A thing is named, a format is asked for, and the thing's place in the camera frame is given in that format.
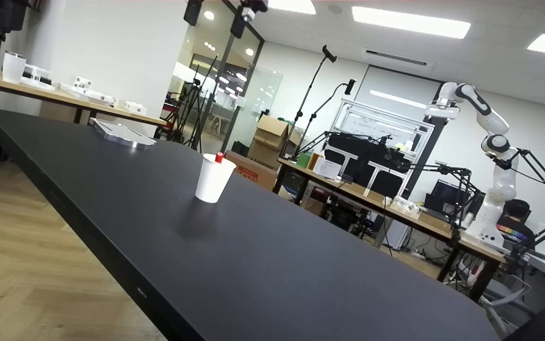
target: floor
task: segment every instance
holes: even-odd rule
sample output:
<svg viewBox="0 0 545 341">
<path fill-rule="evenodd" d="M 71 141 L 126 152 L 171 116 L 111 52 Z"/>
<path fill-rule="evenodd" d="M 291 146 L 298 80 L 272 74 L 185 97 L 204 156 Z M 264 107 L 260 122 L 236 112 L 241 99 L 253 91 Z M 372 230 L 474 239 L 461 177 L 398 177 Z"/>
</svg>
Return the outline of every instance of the floor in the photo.
<svg viewBox="0 0 545 341">
<path fill-rule="evenodd" d="M 398 262 L 434 277 L 406 254 Z M 12 165 L 0 173 L 0 341 L 164 340 Z"/>
</svg>

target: cup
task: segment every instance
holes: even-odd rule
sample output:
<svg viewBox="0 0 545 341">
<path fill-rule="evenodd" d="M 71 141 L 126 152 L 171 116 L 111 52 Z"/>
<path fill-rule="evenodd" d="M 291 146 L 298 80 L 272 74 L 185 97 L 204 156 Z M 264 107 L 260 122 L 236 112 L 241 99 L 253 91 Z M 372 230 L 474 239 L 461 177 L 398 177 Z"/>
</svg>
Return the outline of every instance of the cup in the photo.
<svg viewBox="0 0 545 341">
<path fill-rule="evenodd" d="M 204 201 L 204 203 L 217 203 L 222 188 L 226 186 L 234 163 L 221 160 L 219 163 L 215 162 L 213 154 L 202 154 L 202 163 L 200 163 L 200 175 L 198 175 L 198 184 L 194 198 Z"/>
<path fill-rule="evenodd" d="M 1 71 L 3 82 L 20 84 L 24 65 L 26 65 L 26 59 L 20 59 L 18 55 L 5 54 L 3 55 L 3 71 Z"/>
</svg>

